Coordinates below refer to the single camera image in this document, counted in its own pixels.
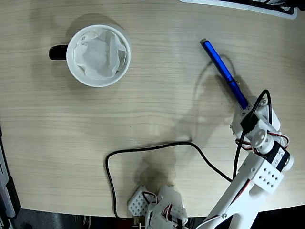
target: tissue paper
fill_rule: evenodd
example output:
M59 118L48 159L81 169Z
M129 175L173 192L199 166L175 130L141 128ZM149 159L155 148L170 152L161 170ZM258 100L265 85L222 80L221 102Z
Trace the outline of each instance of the tissue paper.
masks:
M126 47L112 31L93 29L85 33L74 49L75 63L94 80L112 77L125 62Z

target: white object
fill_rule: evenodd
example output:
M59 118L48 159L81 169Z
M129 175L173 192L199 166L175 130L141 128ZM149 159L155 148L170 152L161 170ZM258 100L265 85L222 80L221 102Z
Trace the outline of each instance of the white object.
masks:
M181 220L182 225L187 223L186 210L183 205L182 197L173 186L162 186L159 190L157 204L147 204L143 198L146 187L140 186L128 203L128 210L133 216L145 216L145 229L174 229L177 226L177 219ZM149 202L155 200L153 196L146 195ZM169 215L172 221L163 216L164 210L170 206Z
M236 106L231 128L237 138L240 138L243 131L241 122L251 111L256 100L255 97L248 99L250 107L246 110L242 110L239 105ZM284 146L285 142L281 137L268 134L268 131L280 134L281 125L273 110L272 125L268 122L266 100L261 101L255 115L258 121L253 130L245 136L245 139L250 140L252 147L259 153L266 154L273 149L274 141ZM271 164L259 154L250 152L228 189L197 229L213 229L230 216L233 216L230 229L249 229L267 196L276 191L284 178L284 175L276 168L283 159L283 152L283 149L278 149L275 160ZM292 164L293 157L290 156L283 171L289 170Z
M126 47L114 32L94 28L86 32L74 49L75 63L94 80L113 77L126 59Z
M269 153L272 150L274 143L275 141L272 136L263 129L259 130L251 140L252 147L259 149L261 154Z
M122 66L119 66L120 70L116 72L114 76L105 77L103 79L95 79L94 77L93 78L88 77L85 74L85 71L75 63L75 59L74 59L74 49L77 47L79 40L88 32L99 31L99 30L107 30L113 32L114 34L117 35L117 37L122 42L122 45L124 45L124 47L126 48L126 58L124 64ZM72 37L67 48L66 59L70 72L78 81L91 87L106 87L117 82L125 75L131 61L131 43L127 33L117 25L112 25L112 24L91 25L81 29Z
M222 217L211 220L200 229L213 229L230 216L233 216L230 229L249 229L265 199L274 193L283 177L262 157L249 153L239 173L206 219Z
M236 8L236 9L240 9L240 10L249 10L249 11L253 11L253 12L270 14L270 15L273 15L273 16L292 19L292 20L297 17L297 8L294 8L294 13L292 15L290 15L290 14L278 12L278 11L275 11L275 10L269 10L269 9L265 9L265 8L261 8L261 7L249 6L249 5L245 5L245 4L228 2L228 1L221 1L221 0L179 0L179 1L186 2L186 3L224 6L224 7Z
M148 209L148 203L145 201L143 192L147 191L145 186L140 186L128 203L128 210L133 216L145 216Z

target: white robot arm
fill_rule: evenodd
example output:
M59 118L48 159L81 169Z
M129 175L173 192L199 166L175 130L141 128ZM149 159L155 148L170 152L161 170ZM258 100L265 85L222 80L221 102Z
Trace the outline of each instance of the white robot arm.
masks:
M233 216L231 229L249 229L267 196L273 194L283 180L282 171L292 167L293 157L286 150L289 138L281 134L280 122L273 110L272 124L269 123L265 99L260 101L254 117L249 119L256 100L255 97L249 98L249 107L245 110L237 105L231 124L237 143L245 132L242 147L251 152L197 229L214 229L230 216ZM186 229L187 215L179 192L163 186L157 197L147 196L151 204L145 202L143 192L149 194L145 187L140 187L128 207L134 216L145 215L145 229Z

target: perforated plate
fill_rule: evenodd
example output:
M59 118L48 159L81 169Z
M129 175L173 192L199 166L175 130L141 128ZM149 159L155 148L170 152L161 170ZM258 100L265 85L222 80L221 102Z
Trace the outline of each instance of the perforated plate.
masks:
M128 203L128 210L133 216L145 216L148 204L145 201L142 192L147 191L145 186L140 186Z

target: cable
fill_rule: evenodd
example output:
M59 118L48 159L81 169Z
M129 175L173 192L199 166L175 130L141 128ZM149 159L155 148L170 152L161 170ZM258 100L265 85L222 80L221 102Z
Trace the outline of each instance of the cable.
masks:
M180 145L187 145L187 146L194 147L199 152L199 154L201 155L203 160L208 164L209 167L211 167L216 173L221 175L227 181L229 181L229 182L232 181L227 175L225 175L222 171L220 171L218 168L216 168L211 162L209 162L209 160L203 154L202 150L192 142L186 142L186 141L185 142L173 142L173 143L169 143L169 144L165 144L165 145L161 145L161 146L152 146L152 147L137 148L137 149L123 149L123 150L114 151L114 152L107 155L107 157L105 159L105 168L106 168L106 173L107 173L107 177L108 177L108 180L109 180L109 184L110 184L110 187L111 187L113 212L114 212L114 215L116 216L116 218L123 219L123 218L119 217L118 213L117 213L115 189L114 189L113 181L112 181L110 170L109 170L109 158L113 155L121 154L121 153L157 150L157 149L163 149L163 148L167 148L167 147L180 146Z
M271 104L271 96L270 96L270 92L268 90L263 90L261 92L261 94L259 95L259 97L257 98L252 110L249 112L249 114L246 116L247 123L246 126L248 126L252 120L252 118L254 117L255 111L258 108L258 105L260 103L260 101L262 100L263 96L267 94L267 99L268 99L268 118L269 118L269 123L272 125L272 104ZM239 154L240 154L240 150L242 148L243 145L243 141L244 141L244 137L246 135L246 133L248 133L248 127L246 127L243 132L242 135L240 137L237 149L236 149L236 153L235 153L235 158L234 158L234 166L233 166L233 178L234 179L236 177L237 174L237 166L238 166L238 158L239 158Z
M214 216L214 217L208 219L207 221L204 221L203 223L199 224L195 229L199 229L202 225L204 225L204 224L206 224L206 223L209 223L209 222L213 221L214 219L218 219L218 218L220 218L220 217L221 217L221 216Z
M240 141L240 139L239 139L239 138L235 139L235 143L236 143L236 144L239 144L239 141ZM251 143L250 143L250 142L243 141L243 145L250 146L250 145L251 145ZM242 149L243 149L243 150L245 150L245 151L250 151L250 150L252 150L252 149L253 149L252 147L248 147L248 148L246 148L246 147L244 147L243 145L242 145Z
M146 196L145 195L151 195L151 196L154 196L155 197L155 199L156 199L156 204L158 203L158 197L157 197L157 195L156 194L154 194L154 193L152 193L152 192L148 192L148 191L144 191L144 192L142 192L143 193L143 197L144 197L144 199L146 200L146 202L148 203L148 204L150 204L150 202L148 201L148 199L146 198Z
M172 210L172 204L170 204L169 205L169 207L168 207L168 209L167 209L167 212L166 212L166 219L168 220L168 216L169 216L169 214L170 214L170 212L171 212L171 210Z
M290 139L288 136L283 135L283 134L273 133L273 132L268 132L268 134L270 134L271 136L277 136L277 137L282 137L282 138L286 139L287 143L284 146L284 148L287 148L289 146Z

